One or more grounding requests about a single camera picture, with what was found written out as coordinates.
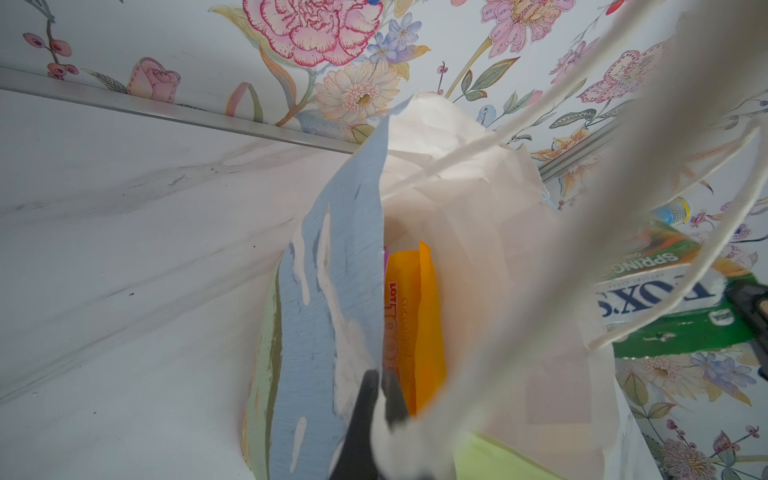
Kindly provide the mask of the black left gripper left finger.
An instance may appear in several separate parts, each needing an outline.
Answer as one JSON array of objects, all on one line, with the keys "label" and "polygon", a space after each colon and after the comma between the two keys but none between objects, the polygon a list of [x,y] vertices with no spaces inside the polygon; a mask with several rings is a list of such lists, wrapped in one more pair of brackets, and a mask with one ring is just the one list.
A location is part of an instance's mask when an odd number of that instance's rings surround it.
[{"label": "black left gripper left finger", "polygon": [[365,372],[351,421],[330,480],[376,480],[378,469],[370,444],[371,424],[379,395],[379,373]]}]

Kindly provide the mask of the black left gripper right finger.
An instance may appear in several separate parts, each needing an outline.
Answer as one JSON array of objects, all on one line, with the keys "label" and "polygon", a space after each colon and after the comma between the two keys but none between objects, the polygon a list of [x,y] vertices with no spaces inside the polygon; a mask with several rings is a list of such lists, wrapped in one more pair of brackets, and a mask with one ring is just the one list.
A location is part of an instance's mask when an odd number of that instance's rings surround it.
[{"label": "black left gripper right finger", "polygon": [[385,399],[387,426],[393,427],[407,421],[410,418],[410,413],[397,374],[393,370],[383,370],[381,387]]}]

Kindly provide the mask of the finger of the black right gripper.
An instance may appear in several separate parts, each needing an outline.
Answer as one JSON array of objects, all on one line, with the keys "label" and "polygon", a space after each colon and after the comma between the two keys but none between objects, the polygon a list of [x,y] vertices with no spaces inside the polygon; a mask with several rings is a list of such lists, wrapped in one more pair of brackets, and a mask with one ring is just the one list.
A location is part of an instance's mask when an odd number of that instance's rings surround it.
[{"label": "finger of the black right gripper", "polygon": [[727,288],[725,296],[755,334],[751,344],[760,364],[758,374],[766,380],[767,286],[747,281],[736,281]]}]

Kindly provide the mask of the yellow mango snack packet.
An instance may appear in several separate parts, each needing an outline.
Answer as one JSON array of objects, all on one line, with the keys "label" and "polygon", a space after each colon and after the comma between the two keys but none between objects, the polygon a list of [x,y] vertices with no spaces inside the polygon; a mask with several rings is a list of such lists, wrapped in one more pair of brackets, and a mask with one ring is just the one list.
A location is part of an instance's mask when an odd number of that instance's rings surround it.
[{"label": "yellow mango snack packet", "polygon": [[445,382],[440,295],[430,247],[385,254],[383,368],[394,373],[407,411],[424,411]]}]

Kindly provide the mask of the landscape print paper bag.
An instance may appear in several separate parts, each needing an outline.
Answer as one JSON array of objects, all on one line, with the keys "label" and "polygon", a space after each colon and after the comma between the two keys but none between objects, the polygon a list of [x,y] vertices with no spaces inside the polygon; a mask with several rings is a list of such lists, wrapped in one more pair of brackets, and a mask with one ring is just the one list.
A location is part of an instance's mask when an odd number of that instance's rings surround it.
[{"label": "landscape print paper bag", "polygon": [[[280,258],[261,325],[242,450],[258,479],[329,479],[366,371],[379,373],[370,444],[379,478],[640,479],[652,470],[627,434],[605,329],[586,296],[590,265],[620,207],[665,199],[661,175],[722,89],[767,44],[763,1],[702,1],[675,43],[638,54],[651,96],[629,118],[624,179],[579,225],[544,199],[534,160],[508,141],[549,105],[612,83],[590,72],[647,25],[633,4],[532,105],[482,126],[448,99],[397,106],[332,177]],[[426,409],[388,427],[381,387],[385,254],[431,249],[447,374]]]}]

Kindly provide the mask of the blue toy microphone on stand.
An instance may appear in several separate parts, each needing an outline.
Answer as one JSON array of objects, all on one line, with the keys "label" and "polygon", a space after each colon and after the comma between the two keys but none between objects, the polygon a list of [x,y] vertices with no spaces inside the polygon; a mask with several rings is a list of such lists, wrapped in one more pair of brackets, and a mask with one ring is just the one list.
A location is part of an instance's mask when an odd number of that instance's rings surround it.
[{"label": "blue toy microphone on stand", "polygon": [[652,215],[669,225],[681,225],[691,218],[691,205],[683,197],[676,197],[652,210]]}]

